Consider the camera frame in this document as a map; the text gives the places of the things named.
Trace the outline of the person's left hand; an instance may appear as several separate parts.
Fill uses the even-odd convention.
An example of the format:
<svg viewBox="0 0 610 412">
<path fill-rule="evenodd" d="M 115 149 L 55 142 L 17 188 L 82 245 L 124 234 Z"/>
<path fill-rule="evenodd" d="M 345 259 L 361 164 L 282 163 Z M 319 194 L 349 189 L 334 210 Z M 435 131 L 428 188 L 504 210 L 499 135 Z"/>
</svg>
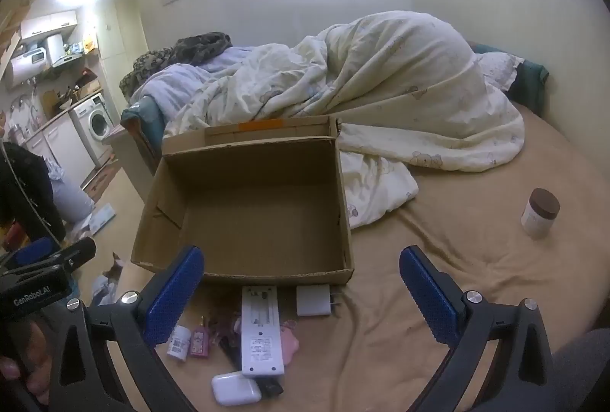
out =
<svg viewBox="0 0 610 412">
<path fill-rule="evenodd" d="M 5 381 L 22 381 L 41 406 L 48 404 L 52 355 L 47 338 L 37 321 L 23 319 L 3 329 L 1 376 Z"/>
</svg>

